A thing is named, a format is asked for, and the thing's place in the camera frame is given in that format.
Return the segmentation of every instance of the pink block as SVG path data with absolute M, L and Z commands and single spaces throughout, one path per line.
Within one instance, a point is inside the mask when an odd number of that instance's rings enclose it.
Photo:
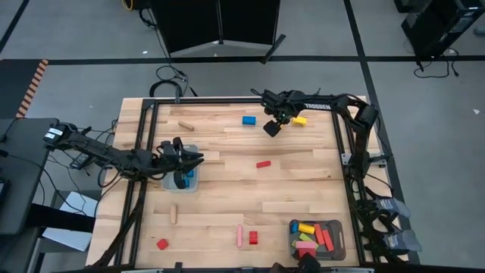
M 296 249 L 314 249 L 315 242 L 310 241 L 298 241 L 296 242 Z
M 243 226 L 237 225 L 237 247 L 243 246 Z

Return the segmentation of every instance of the red cube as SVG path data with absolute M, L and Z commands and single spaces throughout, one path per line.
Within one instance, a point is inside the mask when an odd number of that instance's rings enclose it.
M 311 249 L 298 249 L 298 257 L 301 259 L 303 258 L 303 255 L 305 255 L 306 253 L 310 253 L 310 255 L 312 256 L 316 256 L 317 255 L 317 250 L 315 248 L 311 248 Z
M 157 246 L 160 250 L 166 249 L 168 246 L 168 242 L 165 239 L 161 239 L 158 241 Z
M 249 232 L 249 244 L 258 244 L 258 232 L 257 231 L 250 231 Z

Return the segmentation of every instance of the orange striped edge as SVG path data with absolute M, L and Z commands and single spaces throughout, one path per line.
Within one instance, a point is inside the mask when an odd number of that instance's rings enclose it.
M 36 94 L 37 87 L 39 87 L 40 80 L 44 75 L 44 72 L 45 72 L 45 69 L 47 68 L 48 63 L 49 61 L 47 60 L 42 60 L 39 63 L 39 66 L 37 67 L 37 70 L 33 75 L 32 82 L 30 83 L 29 88 L 27 88 L 27 91 L 25 92 L 25 96 L 23 97 L 22 103 L 20 104 L 20 107 L 15 117 L 25 118 L 25 115 L 29 110 L 30 104 L 32 103 L 33 97 Z

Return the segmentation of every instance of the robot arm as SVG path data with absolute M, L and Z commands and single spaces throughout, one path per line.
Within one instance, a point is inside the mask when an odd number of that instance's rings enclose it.
M 281 125 L 288 124 L 291 118 L 298 117 L 303 110 L 334 111 L 339 114 L 355 132 L 355 152 L 349 160 L 349 174 L 355 179 L 365 177 L 371 165 L 367 151 L 369 135 L 379 114 L 374 106 L 348 94 L 336 96 L 306 95 L 295 90 L 275 94 L 270 90 L 265 90 L 260 95 L 264 113 L 272 115 L 276 120 L 269 121 L 264 126 L 266 133 L 272 137 L 280 132 Z M 349 106 L 358 108 L 357 115 L 354 118 L 350 115 Z
M 179 189 L 184 189 L 183 174 L 187 174 L 202 163 L 201 153 L 189 152 L 183 148 L 179 137 L 173 143 L 164 141 L 153 154 L 145 149 L 119 150 L 86 136 L 87 128 L 81 132 L 73 124 L 54 124 L 44 136 L 45 145 L 50 150 L 75 149 L 91 155 L 102 165 L 113 165 L 123 176 L 132 180 L 151 178 L 162 179 L 168 172 L 174 172 L 174 181 Z

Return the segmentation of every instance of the gray tray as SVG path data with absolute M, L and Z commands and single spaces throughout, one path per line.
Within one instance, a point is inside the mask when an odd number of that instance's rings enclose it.
M 183 148 L 189 152 L 199 152 L 199 148 L 195 145 L 184 145 Z M 185 189 L 177 188 L 174 182 L 174 173 L 171 171 L 167 173 L 161 181 L 161 186 L 164 190 L 172 193 L 194 193 L 199 189 L 199 166 L 194 169 L 194 176 L 189 178 L 189 186 Z
M 342 230 L 342 223 L 338 220 L 330 220 L 330 221 L 298 221 L 292 220 L 288 224 L 288 235 L 289 235 L 289 253 L 294 259 L 298 259 L 298 253 L 296 248 L 291 246 L 291 243 L 294 240 L 300 240 L 298 237 L 300 236 L 301 232 L 297 231 L 294 234 L 291 234 L 290 228 L 291 224 L 297 221 L 298 223 L 303 224 L 319 224 L 321 230 L 328 229 L 330 236 L 332 237 L 333 242 L 333 251 L 327 251 L 326 246 L 318 246 L 317 248 L 317 255 L 315 258 L 320 261 L 343 261 L 346 258 L 346 245 L 343 240 L 343 230 Z M 317 242 L 317 238 L 313 234 L 306 234 L 309 236 L 315 243 Z

